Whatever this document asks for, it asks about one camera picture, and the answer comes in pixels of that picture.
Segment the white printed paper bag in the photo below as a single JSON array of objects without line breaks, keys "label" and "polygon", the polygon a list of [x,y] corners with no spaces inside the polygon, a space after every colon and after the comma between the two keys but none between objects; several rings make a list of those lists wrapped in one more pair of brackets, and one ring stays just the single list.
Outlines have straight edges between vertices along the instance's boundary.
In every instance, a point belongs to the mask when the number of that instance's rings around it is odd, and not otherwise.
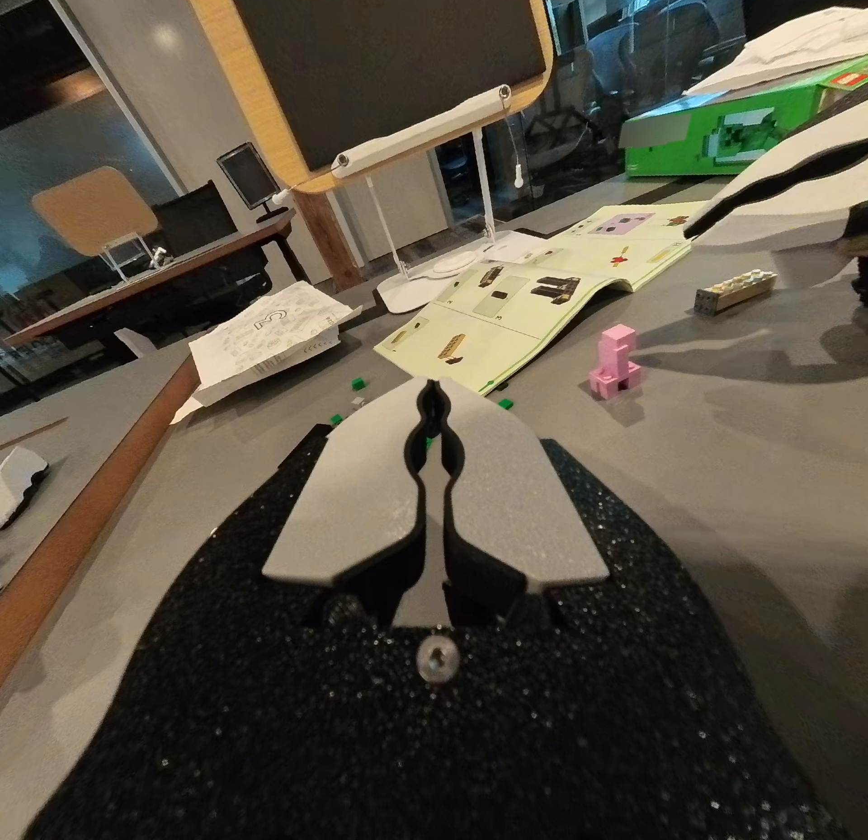
[{"label": "white printed paper bag", "polygon": [[200,384],[171,424],[336,347],[340,324],[361,311],[304,282],[255,301],[190,342]]}]

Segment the pile of small toy bricks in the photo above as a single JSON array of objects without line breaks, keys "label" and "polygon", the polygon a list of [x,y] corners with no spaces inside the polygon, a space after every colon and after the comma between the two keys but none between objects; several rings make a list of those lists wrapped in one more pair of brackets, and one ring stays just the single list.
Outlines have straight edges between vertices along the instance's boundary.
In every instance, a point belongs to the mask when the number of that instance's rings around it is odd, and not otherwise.
[{"label": "pile of small toy bricks", "polygon": [[[357,377],[351,381],[352,391],[359,392],[368,388],[368,383],[362,377]],[[367,404],[367,398],[362,395],[357,395],[351,402],[352,412],[360,410]],[[425,407],[426,424],[425,424],[425,448],[428,450],[433,443],[433,440],[440,433],[440,419],[445,410],[444,400],[435,395],[432,404]],[[338,427],[344,422],[344,417],[340,413],[336,413],[329,418],[329,430]]]}]

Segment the small black monitor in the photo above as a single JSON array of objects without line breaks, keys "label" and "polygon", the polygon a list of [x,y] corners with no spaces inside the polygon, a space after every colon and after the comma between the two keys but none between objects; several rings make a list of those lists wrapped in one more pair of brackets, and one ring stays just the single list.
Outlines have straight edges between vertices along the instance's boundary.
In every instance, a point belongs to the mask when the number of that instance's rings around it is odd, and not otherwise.
[{"label": "small black monitor", "polygon": [[257,223],[289,213],[289,207],[274,201],[281,189],[253,142],[245,141],[216,162],[246,208],[252,212],[263,209]]}]

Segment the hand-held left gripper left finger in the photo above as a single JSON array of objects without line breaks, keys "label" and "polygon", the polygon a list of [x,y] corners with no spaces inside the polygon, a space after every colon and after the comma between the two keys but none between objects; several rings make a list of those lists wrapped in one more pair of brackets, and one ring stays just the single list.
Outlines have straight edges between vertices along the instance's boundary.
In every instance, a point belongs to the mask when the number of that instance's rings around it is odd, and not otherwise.
[{"label": "hand-held left gripper left finger", "polygon": [[428,379],[370,401],[328,435],[264,563],[274,582],[356,597],[389,625],[425,569]]}]

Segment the black office chair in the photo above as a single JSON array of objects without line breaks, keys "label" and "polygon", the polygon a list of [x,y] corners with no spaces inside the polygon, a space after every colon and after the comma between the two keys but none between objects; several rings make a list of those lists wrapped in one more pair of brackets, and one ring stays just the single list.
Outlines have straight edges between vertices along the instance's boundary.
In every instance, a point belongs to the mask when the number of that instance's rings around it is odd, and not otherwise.
[{"label": "black office chair", "polygon": [[[209,182],[154,206],[160,246],[179,258],[238,233],[223,198]],[[215,325],[233,318],[272,289],[263,249],[250,245],[181,274],[166,284],[189,325]]]}]

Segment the crumpled white paper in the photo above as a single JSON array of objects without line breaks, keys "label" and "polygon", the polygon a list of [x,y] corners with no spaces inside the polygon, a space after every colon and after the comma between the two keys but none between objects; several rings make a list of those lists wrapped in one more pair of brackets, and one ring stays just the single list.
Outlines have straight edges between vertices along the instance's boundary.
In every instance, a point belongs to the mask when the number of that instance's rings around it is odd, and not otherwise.
[{"label": "crumpled white paper", "polygon": [[831,7],[787,21],[745,44],[732,63],[684,96],[725,93],[852,60],[867,53],[867,10]]}]

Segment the white and black plastic part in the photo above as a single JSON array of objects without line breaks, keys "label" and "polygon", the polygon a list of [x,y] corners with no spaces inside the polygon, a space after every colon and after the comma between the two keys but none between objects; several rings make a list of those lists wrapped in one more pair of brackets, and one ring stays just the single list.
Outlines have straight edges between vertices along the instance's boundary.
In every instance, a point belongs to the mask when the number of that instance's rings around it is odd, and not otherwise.
[{"label": "white and black plastic part", "polygon": [[49,463],[24,446],[6,455],[1,463],[1,530],[27,509],[48,471]]}]

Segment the wood-framed black panel on stand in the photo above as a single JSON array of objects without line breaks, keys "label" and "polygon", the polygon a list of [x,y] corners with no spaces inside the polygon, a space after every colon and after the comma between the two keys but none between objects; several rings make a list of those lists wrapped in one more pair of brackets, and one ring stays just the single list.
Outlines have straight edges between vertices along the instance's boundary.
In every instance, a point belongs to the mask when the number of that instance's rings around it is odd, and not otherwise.
[{"label": "wood-framed black panel on stand", "polygon": [[[533,104],[554,46],[543,0],[189,0],[255,141],[297,200],[364,179],[397,273],[391,314],[432,302],[483,259],[517,257],[495,232],[483,127]],[[407,269],[373,173],[471,132],[485,237]]]}]

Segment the tan long brick assembly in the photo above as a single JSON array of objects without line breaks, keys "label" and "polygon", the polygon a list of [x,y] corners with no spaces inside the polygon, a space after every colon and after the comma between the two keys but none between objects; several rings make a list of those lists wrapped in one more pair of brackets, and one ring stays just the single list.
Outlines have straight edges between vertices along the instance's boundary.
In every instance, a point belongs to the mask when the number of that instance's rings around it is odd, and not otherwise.
[{"label": "tan long brick assembly", "polygon": [[777,278],[774,271],[754,269],[698,289],[693,302],[693,313],[711,317],[721,314],[736,305],[772,292]]}]

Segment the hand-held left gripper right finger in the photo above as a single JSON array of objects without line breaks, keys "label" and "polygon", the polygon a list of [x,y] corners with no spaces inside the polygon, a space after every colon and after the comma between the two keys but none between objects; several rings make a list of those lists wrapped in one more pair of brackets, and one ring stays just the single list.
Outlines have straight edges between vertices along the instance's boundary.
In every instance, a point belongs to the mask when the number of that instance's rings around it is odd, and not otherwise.
[{"label": "hand-held left gripper right finger", "polygon": [[486,626],[527,596],[610,575],[542,441],[510,411],[452,379],[433,383],[450,622]]}]

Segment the wooden top office desk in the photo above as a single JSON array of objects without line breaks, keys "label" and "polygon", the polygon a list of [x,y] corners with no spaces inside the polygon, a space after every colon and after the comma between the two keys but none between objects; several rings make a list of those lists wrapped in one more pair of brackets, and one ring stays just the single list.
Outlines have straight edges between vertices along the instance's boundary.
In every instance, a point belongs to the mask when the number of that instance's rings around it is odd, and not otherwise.
[{"label": "wooden top office desk", "polygon": [[86,297],[62,310],[40,319],[11,335],[2,338],[6,347],[21,347],[33,340],[57,332],[65,325],[70,325],[80,319],[86,319],[106,309],[131,300],[139,294],[148,292],[165,283],[189,275],[203,267],[210,267],[225,260],[230,254],[244,249],[263,249],[270,243],[275,243],[282,252],[292,276],[298,282],[310,283],[307,271],[299,262],[290,243],[293,221],[297,216],[294,207],[286,213],[267,219],[261,227],[246,233],[235,233],[216,240],[205,247],[177,258],[172,263],[151,270],[134,278],[113,286],[109,290]]}]

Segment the pale green instruction booklet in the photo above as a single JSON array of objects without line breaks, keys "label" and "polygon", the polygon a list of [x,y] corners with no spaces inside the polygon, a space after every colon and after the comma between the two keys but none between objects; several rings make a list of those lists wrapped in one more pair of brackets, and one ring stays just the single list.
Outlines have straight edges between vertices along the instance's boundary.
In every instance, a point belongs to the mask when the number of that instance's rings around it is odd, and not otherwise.
[{"label": "pale green instruction booklet", "polygon": [[482,261],[374,347],[414,377],[487,394],[522,369],[597,292],[635,292],[690,251],[701,202],[604,206],[515,262]]}]

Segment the grey desk with wooden edge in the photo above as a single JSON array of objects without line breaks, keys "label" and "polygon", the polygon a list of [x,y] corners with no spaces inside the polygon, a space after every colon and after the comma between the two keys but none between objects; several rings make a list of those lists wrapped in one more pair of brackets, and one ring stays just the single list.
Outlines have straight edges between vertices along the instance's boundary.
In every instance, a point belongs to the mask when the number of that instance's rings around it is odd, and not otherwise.
[{"label": "grey desk with wooden edge", "polygon": [[199,382],[187,347],[165,349],[2,417],[3,453],[20,444],[49,464],[29,508],[2,533],[2,694],[71,600]]}]

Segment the dark mesh office chair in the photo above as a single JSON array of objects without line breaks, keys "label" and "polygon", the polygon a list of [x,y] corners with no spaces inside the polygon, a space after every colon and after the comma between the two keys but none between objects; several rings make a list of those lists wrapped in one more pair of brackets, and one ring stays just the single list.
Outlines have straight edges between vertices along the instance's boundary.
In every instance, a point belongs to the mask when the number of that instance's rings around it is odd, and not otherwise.
[{"label": "dark mesh office chair", "polygon": [[593,22],[590,33],[586,48],[596,89],[630,117],[679,98],[709,74],[708,52],[722,40],[703,2]]}]

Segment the green toy box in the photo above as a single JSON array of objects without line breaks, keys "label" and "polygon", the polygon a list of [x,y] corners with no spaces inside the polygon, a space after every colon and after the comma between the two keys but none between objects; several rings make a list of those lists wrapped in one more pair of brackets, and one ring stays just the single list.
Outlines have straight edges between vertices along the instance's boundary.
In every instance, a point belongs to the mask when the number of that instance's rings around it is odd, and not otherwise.
[{"label": "green toy box", "polygon": [[854,90],[866,86],[860,56],[742,89],[681,97],[626,121],[620,147],[628,177],[737,174]]}]

